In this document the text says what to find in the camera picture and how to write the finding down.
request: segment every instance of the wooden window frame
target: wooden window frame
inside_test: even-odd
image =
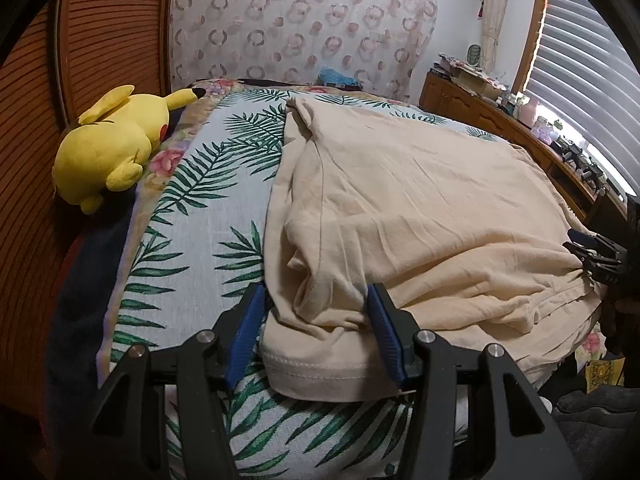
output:
[[[547,3],[548,0],[535,0],[533,4],[527,43],[525,44],[520,67],[518,68],[518,73],[513,83],[513,89],[511,89],[514,94],[524,92],[527,88],[531,70],[533,69],[533,62],[536,59],[538,47],[540,46],[540,37],[542,36],[542,26],[545,23]]]

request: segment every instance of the wooden wardrobe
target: wooden wardrobe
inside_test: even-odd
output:
[[[49,0],[0,68],[0,404],[38,418],[54,285],[85,221],[54,197],[68,123],[106,91],[166,95],[169,0]]]

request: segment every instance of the window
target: window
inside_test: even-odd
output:
[[[632,61],[587,0],[542,0],[533,21],[514,91],[538,99],[539,115],[559,118],[566,138],[637,195],[640,75]]]

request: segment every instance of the plush toy head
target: plush toy head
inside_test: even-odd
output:
[[[164,139],[169,110],[205,93],[184,89],[158,97],[131,95],[132,85],[107,92],[78,118],[79,127],[60,143],[52,176],[59,195],[85,214],[102,204],[101,191],[124,191],[142,176],[149,155]]]

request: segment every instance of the leaf print bed sheet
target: leaf print bed sheet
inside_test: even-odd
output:
[[[145,177],[144,186],[154,182],[162,193],[146,216],[142,241],[131,251],[122,294],[114,291],[112,296],[117,304],[107,314],[98,354],[101,380],[131,344],[176,346],[210,328],[222,311],[239,301],[249,283],[262,278],[262,233],[282,150],[286,99],[309,88],[257,89],[234,83],[224,89],[232,92],[221,96],[217,90],[204,98],[215,99],[216,105],[209,107],[212,112],[197,136],[191,132],[175,140],[182,149],[185,139],[191,142],[170,179],[158,186],[153,174]],[[367,94],[310,90],[333,104],[498,139]],[[183,479],[175,387],[166,392],[171,474]],[[413,396],[345,404],[289,399],[269,388],[256,345],[244,379],[221,400],[243,477],[340,480],[395,471]]]

